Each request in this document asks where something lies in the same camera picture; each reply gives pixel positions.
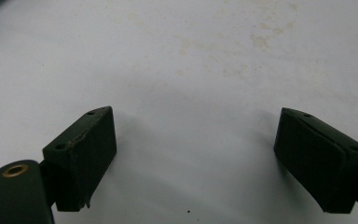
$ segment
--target white table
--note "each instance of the white table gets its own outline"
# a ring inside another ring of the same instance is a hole
[[[283,106],[358,140],[358,1],[0,6],[0,167],[114,108],[117,155],[64,223],[358,223],[324,214],[273,144]]]

